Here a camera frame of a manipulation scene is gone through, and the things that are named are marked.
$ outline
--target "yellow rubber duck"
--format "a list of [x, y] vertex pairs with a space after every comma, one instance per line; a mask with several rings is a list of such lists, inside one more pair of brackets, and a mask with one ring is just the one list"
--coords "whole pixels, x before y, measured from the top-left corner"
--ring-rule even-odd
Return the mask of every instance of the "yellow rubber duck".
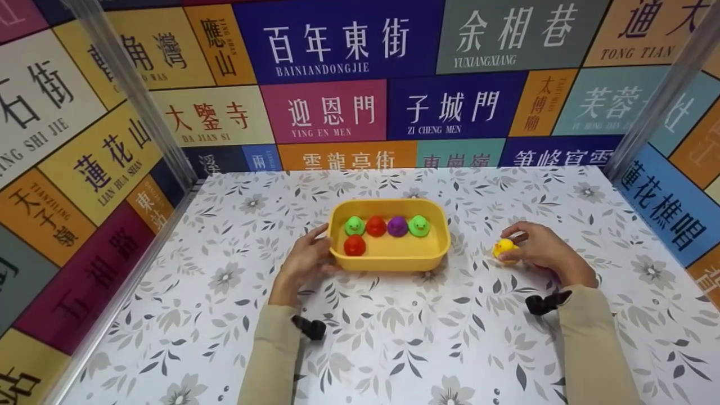
[[[507, 252], [513, 249], [519, 249], [513, 241], [510, 239], [501, 239], [499, 240], [493, 247], [492, 247], [492, 255], [495, 256], [497, 259], [498, 256], [500, 256], [500, 253]], [[500, 262], [504, 264], [513, 264], [517, 262], [517, 260], [499, 260]]]

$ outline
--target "yellow container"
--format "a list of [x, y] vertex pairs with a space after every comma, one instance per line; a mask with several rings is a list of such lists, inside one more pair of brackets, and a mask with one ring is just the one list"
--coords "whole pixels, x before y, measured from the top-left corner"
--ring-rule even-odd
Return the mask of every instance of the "yellow container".
[[[345, 222], [353, 215], [363, 221], [380, 215], [387, 223], [401, 215], [410, 220], [415, 215], [424, 216], [430, 223], [430, 233], [418, 238], [409, 232], [395, 238], [387, 232], [379, 238], [365, 232], [366, 251], [362, 256], [346, 256], [343, 244]], [[450, 249], [450, 232], [442, 208], [430, 200], [403, 198], [396, 200], [349, 200], [335, 207], [330, 215], [329, 235], [333, 238], [330, 252], [337, 263], [351, 272], [426, 272], [440, 264]]]

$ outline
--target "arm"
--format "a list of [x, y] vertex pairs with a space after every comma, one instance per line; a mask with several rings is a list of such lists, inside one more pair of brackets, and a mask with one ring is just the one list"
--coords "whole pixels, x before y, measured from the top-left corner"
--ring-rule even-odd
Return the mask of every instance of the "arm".
[[324, 263], [330, 256], [329, 238], [319, 238], [328, 224], [295, 242], [273, 282], [267, 305], [260, 310], [253, 351], [240, 387], [238, 405], [290, 405], [301, 331], [292, 323], [297, 315], [297, 292], [307, 282], [338, 268]]
[[564, 290], [572, 291], [558, 308], [569, 403], [640, 404], [605, 296], [584, 285]]
[[518, 222], [500, 237], [514, 234], [519, 249], [500, 260], [526, 260], [552, 269], [572, 294], [559, 308], [565, 340], [565, 380], [571, 405], [638, 405], [640, 398], [620, 347], [605, 296], [596, 290], [595, 271], [550, 228]]
[[253, 351], [238, 405], [290, 405], [300, 330], [290, 321], [291, 306], [266, 305], [260, 311]]

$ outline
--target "floral tablecloth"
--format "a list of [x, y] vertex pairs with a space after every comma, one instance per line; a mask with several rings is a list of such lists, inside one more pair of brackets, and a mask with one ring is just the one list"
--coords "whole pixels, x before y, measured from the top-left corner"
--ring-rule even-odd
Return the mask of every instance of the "floral tablecloth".
[[490, 247], [529, 220], [598, 271], [646, 404], [711, 404], [720, 316], [596, 168], [277, 172], [209, 178], [92, 355], [67, 404], [234, 404], [260, 307], [294, 240], [353, 198], [428, 198], [452, 246], [422, 274], [340, 274], [302, 291], [328, 325], [295, 404], [563, 404], [547, 273]]

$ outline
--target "rubber duck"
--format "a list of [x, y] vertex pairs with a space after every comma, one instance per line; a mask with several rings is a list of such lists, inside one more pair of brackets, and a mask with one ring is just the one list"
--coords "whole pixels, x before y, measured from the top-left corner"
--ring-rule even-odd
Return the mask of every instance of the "rubber duck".
[[360, 235], [350, 235], [343, 244], [348, 256], [362, 256], [365, 253], [365, 241]]
[[387, 226], [385, 225], [385, 220], [382, 219], [380, 215], [373, 215], [369, 220], [367, 220], [365, 230], [370, 236], [379, 238], [380, 236], [385, 235]]
[[387, 232], [396, 238], [400, 238], [408, 232], [408, 223], [401, 216], [394, 217], [387, 223]]
[[362, 235], [365, 233], [365, 222], [358, 216], [351, 216], [345, 222], [345, 233], [350, 235]]
[[430, 223], [422, 215], [415, 215], [408, 223], [409, 232], [418, 238], [424, 238], [430, 233]]
[[[508, 252], [513, 249], [519, 249], [513, 241], [510, 239], [501, 239], [499, 240], [493, 247], [492, 247], [492, 255], [495, 256], [497, 259], [498, 256], [500, 256], [500, 253]], [[517, 262], [517, 260], [500, 260], [502, 263], [505, 264], [513, 264]]]

